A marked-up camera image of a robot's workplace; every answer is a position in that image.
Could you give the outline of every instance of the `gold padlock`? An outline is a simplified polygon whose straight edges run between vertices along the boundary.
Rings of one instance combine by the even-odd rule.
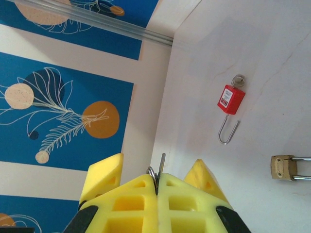
[[[271,175],[273,179],[294,181],[311,180],[311,176],[298,176],[297,161],[311,161],[311,158],[296,158],[293,155],[277,155],[271,157]]]

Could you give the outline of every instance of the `red padlock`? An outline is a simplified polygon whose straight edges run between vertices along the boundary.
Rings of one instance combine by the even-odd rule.
[[[244,96],[245,92],[234,86],[226,85],[217,105],[225,113],[235,115]]]

